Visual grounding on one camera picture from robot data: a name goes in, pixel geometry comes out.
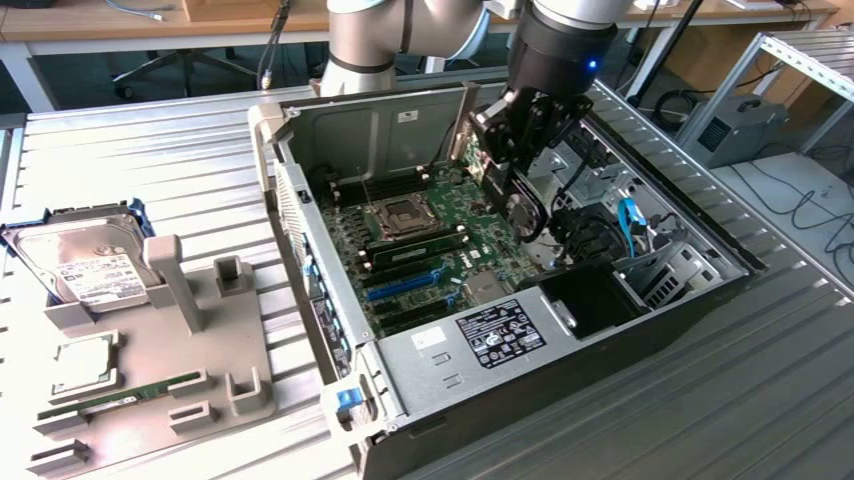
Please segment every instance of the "aluminum profile table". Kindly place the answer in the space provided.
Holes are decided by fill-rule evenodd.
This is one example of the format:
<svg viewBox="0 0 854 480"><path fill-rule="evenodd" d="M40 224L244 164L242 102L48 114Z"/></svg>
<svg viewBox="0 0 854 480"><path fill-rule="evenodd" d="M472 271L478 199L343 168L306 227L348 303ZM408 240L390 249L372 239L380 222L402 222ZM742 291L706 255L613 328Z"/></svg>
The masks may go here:
<svg viewBox="0 0 854 480"><path fill-rule="evenodd" d="M174 478L176 472L192 472L191 478L356 478L319 411L316 366L248 150L246 108L307 94L288 89L32 115L15 132L13 206L52 198L60 182L49 178L79 182L73 191L94 188L96 182L72 170L103 169L128 193L148 197L155 228L187 239L186 268L231 253L256 268L279 414L84 478ZM671 348L408 478L842 478L854 471L854 294L631 107L602 86L591 97L603 119L770 270ZM72 161L76 168L63 167ZM3 268L8 329L0 348L25 342L28 330L47 324L8 314L32 298L21 285L27 274L13 262ZM0 376L20 368L15 353ZM13 395L4 392L0 411ZM4 435L20 442L25 429L4 424ZM8 448L0 455L15 453ZM4 478L20 476L12 473Z"/></svg>
<svg viewBox="0 0 854 480"><path fill-rule="evenodd" d="M718 106L734 94L737 85L746 78L747 72L753 69L754 60L762 52L771 54L846 100L801 146L802 152L806 153L815 146L830 128L850 111L851 102L854 102L854 34L847 29L758 33L706 107L694 115L689 125L679 132L677 137L679 145L689 145L699 138ZM779 71L769 75L754 93L762 95L778 76Z"/></svg>

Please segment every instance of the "green circuit board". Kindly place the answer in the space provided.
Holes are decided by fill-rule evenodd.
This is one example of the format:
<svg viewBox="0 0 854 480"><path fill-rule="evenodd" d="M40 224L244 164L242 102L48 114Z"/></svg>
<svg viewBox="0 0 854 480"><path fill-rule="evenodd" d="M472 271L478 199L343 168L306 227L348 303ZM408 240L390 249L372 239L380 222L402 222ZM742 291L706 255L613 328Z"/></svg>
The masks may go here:
<svg viewBox="0 0 854 480"><path fill-rule="evenodd" d="M439 272L435 285L375 301L368 301L368 292L384 285L395 285L400 280L392 279L387 283L366 286L370 273L363 268L359 251L366 245L390 244L394 240L383 239L375 215L368 213L375 211L372 204L346 208L326 205L323 208L324 221L339 257L368 322L380 337L476 306L478 303L466 295L463 289L463 283L474 275L492 272L502 289L510 293L525 278L539 273L538 266L517 243L510 225L500 215L491 212L480 188L470 176L460 179L459 171L454 172L444 167L436 169L430 188L418 193L418 198L427 203L430 213L435 216L430 218L436 224L434 228L464 226L466 241L462 248L418 262L428 266L434 272ZM428 308L430 313L415 315L415 318L407 315L407 312L418 312L420 307L440 306L442 302L447 305L446 308Z"/></svg>

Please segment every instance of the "hard drive label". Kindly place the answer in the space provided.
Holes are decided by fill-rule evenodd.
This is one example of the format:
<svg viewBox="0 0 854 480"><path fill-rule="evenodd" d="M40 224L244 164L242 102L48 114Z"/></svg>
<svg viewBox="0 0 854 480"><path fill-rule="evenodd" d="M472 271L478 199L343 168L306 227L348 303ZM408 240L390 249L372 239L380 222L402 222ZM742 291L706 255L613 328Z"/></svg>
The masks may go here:
<svg viewBox="0 0 854 480"><path fill-rule="evenodd" d="M86 306L146 293L146 284L127 254L64 263L57 265L56 270Z"/></svg>
<svg viewBox="0 0 854 480"><path fill-rule="evenodd" d="M456 324L484 368L496 367L546 346L517 300L458 319Z"/></svg>

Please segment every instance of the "cpu processor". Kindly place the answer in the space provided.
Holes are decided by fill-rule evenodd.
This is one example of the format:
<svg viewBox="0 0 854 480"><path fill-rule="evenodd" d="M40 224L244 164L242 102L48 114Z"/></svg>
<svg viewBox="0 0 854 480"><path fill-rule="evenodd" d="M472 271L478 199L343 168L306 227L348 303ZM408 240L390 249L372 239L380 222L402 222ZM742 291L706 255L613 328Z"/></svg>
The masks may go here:
<svg viewBox="0 0 854 480"><path fill-rule="evenodd" d="M154 234L142 202L45 211L0 225L0 243L36 275L56 303L100 313L142 305L163 283L143 261Z"/></svg>
<svg viewBox="0 0 854 480"><path fill-rule="evenodd" d="M118 330L77 337L56 347L55 374L48 402L53 405L116 389L122 384Z"/></svg>

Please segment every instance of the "power supply label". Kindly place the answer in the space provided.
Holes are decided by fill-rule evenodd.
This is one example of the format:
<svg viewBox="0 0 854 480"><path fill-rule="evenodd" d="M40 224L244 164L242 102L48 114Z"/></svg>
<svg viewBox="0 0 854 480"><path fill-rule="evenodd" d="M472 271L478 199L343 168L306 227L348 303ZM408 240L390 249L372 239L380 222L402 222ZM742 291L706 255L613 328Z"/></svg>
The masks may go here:
<svg viewBox="0 0 854 480"><path fill-rule="evenodd" d="M492 368L546 346L519 302L511 300L456 320L484 368Z"/></svg>

